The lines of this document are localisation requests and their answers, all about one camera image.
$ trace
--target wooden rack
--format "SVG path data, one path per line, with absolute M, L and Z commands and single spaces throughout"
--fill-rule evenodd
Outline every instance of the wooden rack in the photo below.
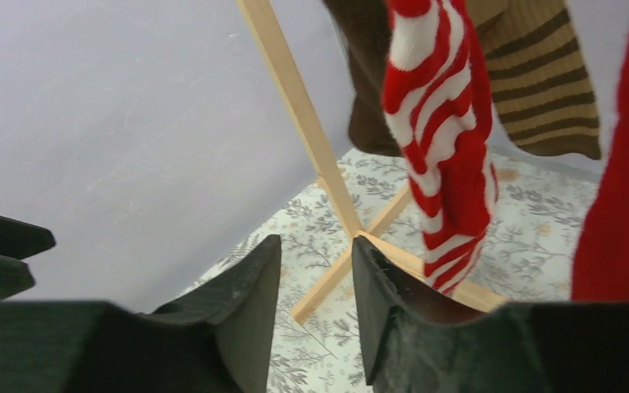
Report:
M 411 201 L 408 185 L 405 185 L 394 196 L 367 228 L 363 228 L 360 217 L 355 211 L 351 194 L 337 166 L 337 158 L 319 122 L 315 107 L 312 105 L 310 95 L 293 60 L 270 1 L 236 1 L 296 125 L 319 177 L 318 182 L 326 191 L 329 202 L 341 220 L 343 231 L 349 241 L 356 236 L 367 237 L 395 264 L 422 279 L 423 262 L 419 257 L 379 238 Z M 299 324 L 303 324 L 350 271 L 351 246 L 349 245 L 332 267 L 293 307 L 292 317 Z M 456 287 L 453 298 L 481 311 L 492 310 L 505 302 L 502 296 L 469 281 L 463 281 Z

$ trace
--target wooden base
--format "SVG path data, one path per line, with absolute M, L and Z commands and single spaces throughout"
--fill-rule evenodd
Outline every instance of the wooden base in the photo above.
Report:
M 319 122 L 315 107 L 312 105 L 300 72 L 292 58 L 270 1 L 236 0 L 236 2 L 261 50 L 288 113 L 297 127 L 314 170 L 319 176 L 318 182 L 326 191 L 329 202 L 341 220 L 343 231 L 349 240 L 359 235 L 366 236 L 395 264 L 416 278 L 422 278 L 423 262 L 420 258 L 379 239 L 379 236 L 389 228 L 389 225 L 411 201 L 408 185 L 404 186 L 375 217 L 369 227 L 363 230 L 351 194 L 337 166 L 336 157 Z M 351 271 L 351 267 L 351 246 L 348 246 L 346 251 L 334 261 L 332 267 L 293 308 L 293 318 L 303 324 Z M 453 297 L 481 311 L 494 309 L 505 301 L 501 296 L 466 281 L 457 286 Z

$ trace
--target striped scarf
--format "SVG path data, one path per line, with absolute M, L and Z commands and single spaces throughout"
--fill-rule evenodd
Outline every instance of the striped scarf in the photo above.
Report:
M 450 294 L 476 264 L 497 200 L 490 81 L 464 0 L 388 7 L 382 106 L 423 212 L 427 284 Z

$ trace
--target brown striped cloth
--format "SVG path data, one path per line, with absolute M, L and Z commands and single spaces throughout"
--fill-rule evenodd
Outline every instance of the brown striped cloth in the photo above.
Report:
M 595 94 L 565 1 L 467 0 L 467 8 L 509 139 L 536 156 L 601 159 Z
M 323 0 L 348 42 L 355 100 L 353 144 L 399 156 L 380 92 L 390 31 L 384 0 Z M 486 54 L 493 99 L 508 137 L 537 156 L 601 157 L 599 118 L 563 0 L 466 0 Z

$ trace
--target brown garment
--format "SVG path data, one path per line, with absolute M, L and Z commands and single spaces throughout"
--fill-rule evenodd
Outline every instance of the brown garment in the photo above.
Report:
M 349 45 L 356 92 L 349 137 L 372 154 L 399 156 L 380 95 L 390 30 L 384 0 L 324 0 Z M 486 54 L 493 100 L 509 139 L 536 156 L 601 158 L 599 116 L 563 0 L 466 0 Z

